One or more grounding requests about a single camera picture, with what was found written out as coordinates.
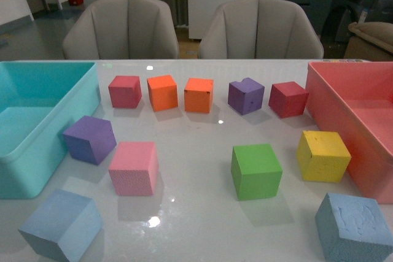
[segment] white table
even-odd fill
[[[281,120],[269,107],[272,83],[305,86],[307,61],[100,61],[102,102],[95,116],[112,122],[117,142],[154,141],[160,173],[151,197],[119,197],[107,172],[113,150],[99,165],[66,156],[42,193],[31,200],[0,200],[0,261],[39,261],[18,227],[55,189],[93,198],[104,228],[81,261],[324,261],[314,216],[326,192],[358,196],[345,174],[340,183],[304,182],[295,152],[303,130],[317,129],[304,114]],[[179,107],[154,113],[146,78],[171,74]],[[113,109],[107,86],[116,75],[138,75],[137,109]],[[210,114],[184,111],[188,78],[214,79]],[[250,77],[265,86],[262,109],[241,116],[228,104],[228,84]],[[238,201],[230,165],[232,147],[271,144],[283,168],[278,195]],[[381,205],[393,228],[393,205]]]

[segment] green cube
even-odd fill
[[[277,195],[282,168],[270,144],[237,145],[231,173],[240,201]]]

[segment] orange cube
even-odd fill
[[[186,112],[210,113],[213,102],[213,85],[211,79],[189,78],[184,88],[184,105]]]
[[[148,78],[147,87],[154,112],[178,107],[177,85],[172,76],[164,75]]]

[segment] office chair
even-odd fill
[[[303,9],[285,0],[233,0],[217,8],[201,59],[320,59],[324,49]]]
[[[63,40],[67,60],[179,58],[171,11],[160,0],[98,0]]]

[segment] pink plastic bin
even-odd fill
[[[306,89],[319,129],[338,132],[351,153],[362,194],[393,203],[393,63],[312,62]]]

